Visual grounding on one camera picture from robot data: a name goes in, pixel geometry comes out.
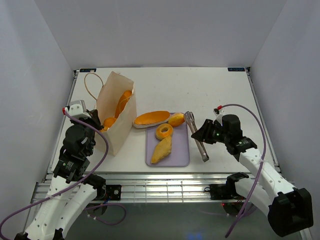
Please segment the orange glazed twisted bread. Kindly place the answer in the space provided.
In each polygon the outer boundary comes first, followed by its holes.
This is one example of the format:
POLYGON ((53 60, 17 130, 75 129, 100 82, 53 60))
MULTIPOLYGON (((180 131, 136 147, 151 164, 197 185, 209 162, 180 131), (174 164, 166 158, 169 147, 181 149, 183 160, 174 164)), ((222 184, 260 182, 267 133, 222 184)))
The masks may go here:
POLYGON ((115 117, 108 117, 103 122, 103 127, 100 130, 101 133, 106 132, 112 125, 116 122, 117 118, 115 117))

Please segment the large braided bread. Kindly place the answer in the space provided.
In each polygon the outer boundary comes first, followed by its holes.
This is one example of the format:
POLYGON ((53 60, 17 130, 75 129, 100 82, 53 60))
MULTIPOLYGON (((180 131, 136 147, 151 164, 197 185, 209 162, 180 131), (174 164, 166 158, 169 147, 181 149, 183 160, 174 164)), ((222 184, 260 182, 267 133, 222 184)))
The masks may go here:
POLYGON ((129 101, 129 99, 132 96, 132 91, 130 90, 126 90, 120 97, 117 106, 116 106, 116 110, 115 110, 115 114, 114 117, 117 119, 119 117, 119 115, 123 112, 127 102, 129 101))

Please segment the cream paper bag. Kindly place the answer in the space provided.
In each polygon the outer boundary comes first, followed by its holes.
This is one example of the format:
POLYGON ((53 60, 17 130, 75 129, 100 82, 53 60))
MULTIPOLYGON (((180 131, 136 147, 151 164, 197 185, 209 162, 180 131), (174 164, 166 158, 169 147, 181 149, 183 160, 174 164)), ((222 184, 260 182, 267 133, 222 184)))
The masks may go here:
POLYGON ((95 99, 95 109, 98 111, 98 117, 102 124, 109 117, 115 117, 118 101, 125 91, 132 91, 131 98, 126 103, 124 110, 117 118, 116 122, 102 135, 108 141, 108 154, 116 156, 124 145, 133 122, 137 117, 136 92, 134 82, 118 73, 111 72, 106 80, 102 82, 102 87, 97 97, 95 97, 88 88, 88 76, 95 75, 98 79, 100 76, 94 72, 87 73, 84 77, 84 86, 86 91, 95 99))

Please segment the metal serving tongs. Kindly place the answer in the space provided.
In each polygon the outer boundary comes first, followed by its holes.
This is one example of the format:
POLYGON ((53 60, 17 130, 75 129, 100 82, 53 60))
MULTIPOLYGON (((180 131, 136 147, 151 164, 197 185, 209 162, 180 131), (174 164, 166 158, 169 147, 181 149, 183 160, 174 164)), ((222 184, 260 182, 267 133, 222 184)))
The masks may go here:
POLYGON ((203 142, 201 141, 201 139, 197 135, 198 129, 196 127, 194 114, 191 111, 186 111, 184 113, 184 121, 186 122, 186 124, 188 125, 188 127, 190 129, 191 137, 194 139, 194 141, 196 143, 196 146, 197 146, 198 151, 201 155, 202 161, 204 163, 207 162, 210 158, 209 158, 209 155, 207 153, 207 150, 206 150, 203 142))

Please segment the small round bun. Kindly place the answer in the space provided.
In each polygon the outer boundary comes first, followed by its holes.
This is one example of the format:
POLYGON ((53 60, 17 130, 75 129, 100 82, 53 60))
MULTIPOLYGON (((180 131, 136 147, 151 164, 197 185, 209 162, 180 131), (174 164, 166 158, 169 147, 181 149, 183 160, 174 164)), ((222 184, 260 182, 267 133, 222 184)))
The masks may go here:
POLYGON ((177 112, 172 114, 168 119, 168 124, 173 128, 182 125, 185 122, 184 114, 177 112))

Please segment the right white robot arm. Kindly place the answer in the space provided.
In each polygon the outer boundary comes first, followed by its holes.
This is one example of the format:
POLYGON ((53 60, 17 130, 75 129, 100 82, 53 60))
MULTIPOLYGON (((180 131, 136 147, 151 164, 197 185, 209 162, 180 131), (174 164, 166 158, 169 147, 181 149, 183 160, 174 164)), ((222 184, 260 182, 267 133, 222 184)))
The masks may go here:
POLYGON ((200 129, 194 128, 191 132, 191 137, 201 145, 224 144, 228 153, 255 176, 257 183, 243 172, 228 176, 226 194, 232 199, 242 196, 251 201, 266 215, 278 236, 285 237, 313 226, 311 194, 305 188, 296 188, 262 160, 257 145, 243 135, 236 115, 219 114, 215 121, 206 119, 200 129))

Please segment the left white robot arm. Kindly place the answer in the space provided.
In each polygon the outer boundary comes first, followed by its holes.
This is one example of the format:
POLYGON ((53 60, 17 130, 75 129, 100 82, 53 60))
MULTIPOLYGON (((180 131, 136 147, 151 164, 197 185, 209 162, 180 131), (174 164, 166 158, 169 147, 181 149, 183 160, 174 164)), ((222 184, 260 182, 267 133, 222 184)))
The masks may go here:
POLYGON ((106 195, 106 181, 96 174, 86 174, 96 144, 96 130, 102 125, 98 111, 78 110, 68 106, 63 110, 72 119, 66 130, 58 163, 41 206, 17 240, 63 240, 68 231, 92 200, 106 195))

